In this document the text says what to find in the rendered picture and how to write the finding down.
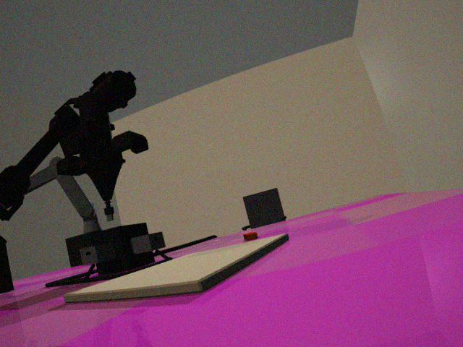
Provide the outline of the beige flat board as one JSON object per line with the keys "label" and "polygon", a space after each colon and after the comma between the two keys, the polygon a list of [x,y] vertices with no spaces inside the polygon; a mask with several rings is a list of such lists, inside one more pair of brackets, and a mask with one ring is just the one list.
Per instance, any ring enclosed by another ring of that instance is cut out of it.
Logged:
{"label": "beige flat board", "polygon": [[285,233],[190,253],[64,294],[64,302],[116,301],[202,292],[288,239],[288,234]]}

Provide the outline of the small red block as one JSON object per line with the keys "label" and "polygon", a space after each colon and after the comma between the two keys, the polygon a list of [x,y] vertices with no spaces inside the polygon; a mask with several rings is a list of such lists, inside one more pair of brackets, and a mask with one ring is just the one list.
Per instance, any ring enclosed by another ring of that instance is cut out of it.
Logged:
{"label": "small red block", "polygon": [[258,235],[258,233],[256,233],[256,232],[251,232],[251,233],[248,233],[248,234],[244,234],[244,238],[245,238],[245,240],[247,240],[247,241],[251,241],[251,240],[253,240],[253,239],[257,239],[257,238],[258,238],[257,235]]}

